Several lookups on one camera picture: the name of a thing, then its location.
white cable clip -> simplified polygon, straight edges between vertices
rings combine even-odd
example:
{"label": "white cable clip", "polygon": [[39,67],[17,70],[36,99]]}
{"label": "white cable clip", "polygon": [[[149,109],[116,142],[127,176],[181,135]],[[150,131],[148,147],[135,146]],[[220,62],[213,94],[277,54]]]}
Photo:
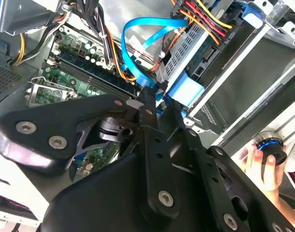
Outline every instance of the white cable clip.
{"label": "white cable clip", "polygon": [[178,31],[178,29],[176,28],[176,29],[174,29],[174,32],[176,33],[176,34],[178,34],[178,35],[181,35],[181,33]]}
{"label": "white cable clip", "polygon": [[99,33],[99,36],[100,36],[100,38],[103,38],[103,39],[104,39],[104,38],[106,38],[108,35],[107,35],[107,34],[102,35],[102,33],[100,32],[100,33]]}

blue ring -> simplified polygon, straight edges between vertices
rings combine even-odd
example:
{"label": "blue ring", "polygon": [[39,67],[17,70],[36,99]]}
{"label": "blue ring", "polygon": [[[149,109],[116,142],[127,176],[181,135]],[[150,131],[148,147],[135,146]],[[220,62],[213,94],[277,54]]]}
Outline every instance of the blue ring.
{"label": "blue ring", "polygon": [[261,147],[259,147],[259,150],[261,151],[263,149],[263,147],[267,146],[267,145],[270,145],[270,144],[279,144],[281,145],[279,142],[277,141],[271,141],[271,142],[268,142],[266,144],[263,144]]}

red wire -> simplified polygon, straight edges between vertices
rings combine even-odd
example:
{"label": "red wire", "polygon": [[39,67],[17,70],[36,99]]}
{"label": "red wire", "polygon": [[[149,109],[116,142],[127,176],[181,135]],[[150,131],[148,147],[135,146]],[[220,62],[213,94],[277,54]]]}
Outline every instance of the red wire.
{"label": "red wire", "polygon": [[213,25],[206,17],[204,14],[202,14],[196,7],[194,7],[190,2],[186,1],[186,4],[193,10],[195,11],[201,18],[203,18],[203,20],[216,32],[218,32],[222,37],[226,37],[226,35],[219,30],[218,28],[216,28],[215,25]]}
{"label": "red wire", "polygon": [[65,14],[63,14],[61,17],[58,17],[57,19],[55,19],[55,22],[60,22],[61,20],[63,20],[65,17]]}

yellow wire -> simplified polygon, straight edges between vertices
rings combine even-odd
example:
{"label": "yellow wire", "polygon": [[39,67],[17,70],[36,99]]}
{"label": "yellow wire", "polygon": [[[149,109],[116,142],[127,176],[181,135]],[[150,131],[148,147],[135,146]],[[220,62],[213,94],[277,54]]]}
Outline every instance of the yellow wire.
{"label": "yellow wire", "polygon": [[20,33],[20,36],[21,36],[21,49],[20,49],[20,55],[18,56],[16,62],[13,64],[13,66],[15,66],[16,64],[18,64],[19,62],[21,62],[22,59],[23,59],[23,57],[24,57],[25,40],[24,40],[23,33]]}
{"label": "yellow wire", "polygon": [[217,38],[203,24],[201,24],[198,20],[196,20],[195,18],[193,18],[190,14],[186,13],[185,11],[180,10],[180,12],[183,15],[185,15],[185,16],[189,17],[190,19],[194,20],[196,23],[198,23],[199,26],[202,27],[213,38],[213,40],[215,41],[215,43],[217,45],[219,45],[219,41],[217,40]]}
{"label": "yellow wire", "polygon": [[117,54],[116,54],[116,50],[115,50],[115,46],[114,46],[114,41],[113,41],[113,38],[112,38],[112,35],[110,34],[109,30],[108,31],[108,35],[109,35],[109,38],[111,40],[111,43],[112,43],[112,48],[113,48],[113,56],[114,56],[114,60],[115,60],[115,64],[116,64],[116,68],[119,72],[119,74],[121,75],[121,77],[125,80],[128,80],[128,81],[135,81],[136,78],[127,78],[124,73],[121,71],[120,67],[119,67],[119,62],[118,62],[118,58],[117,58]]}
{"label": "yellow wire", "polygon": [[215,16],[213,16],[212,14],[211,14],[211,12],[205,7],[205,5],[200,1],[200,0],[197,0],[197,2],[199,3],[199,5],[202,7],[202,9],[216,22],[216,23],[218,23],[218,24],[220,24],[220,25],[222,25],[222,26],[224,26],[224,27],[226,27],[226,28],[229,28],[229,29],[231,29],[232,28],[232,26],[231,25],[228,25],[228,24],[226,24],[226,23],[223,23],[222,21],[219,21]]}

finger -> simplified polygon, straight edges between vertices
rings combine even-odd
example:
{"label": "finger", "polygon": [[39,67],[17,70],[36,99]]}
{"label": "finger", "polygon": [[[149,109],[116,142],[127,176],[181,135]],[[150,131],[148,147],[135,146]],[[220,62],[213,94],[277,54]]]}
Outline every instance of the finger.
{"label": "finger", "polygon": [[282,183],[282,177],[283,177],[283,173],[284,173],[284,169],[286,166],[286,162],[283,162],[282,164],[276,166],[275,168],[275,178],[276,178],[276,184],[277,186],[279,186]]}
{"label": "finger", "polygon": [[247,156],[247,160],[246,160],[246,164],[245,164],[245,173],[246,174],[251,171],[252,162],[253,162],[253,156],[254,156],[254,151],[255,150],[256,150],[256,148],[254,148],[253,146],[249,147],[248,156]]}
{"label": "finger", "polygon": [[274,190],[276,188],[275,180],[275,157],[270,155],[267,157],[267,162],[265,164],[263,180],[266,188],[268,190]]}
{"label": "finger", "polygon": [[262,184],[262,175],[261,175],[261,167],[262,167],[262,159],[263,152],[260,150],[256,150],[254,153],[253,163],[252,163],[252,180],[256,185]]}
{"label": "finger", "polygon": [[233,161],[237,164],[246,163],[246,158],[249,150],[254,150],[253,144],[246,144],[243,148],[241,148],[233,157]]}

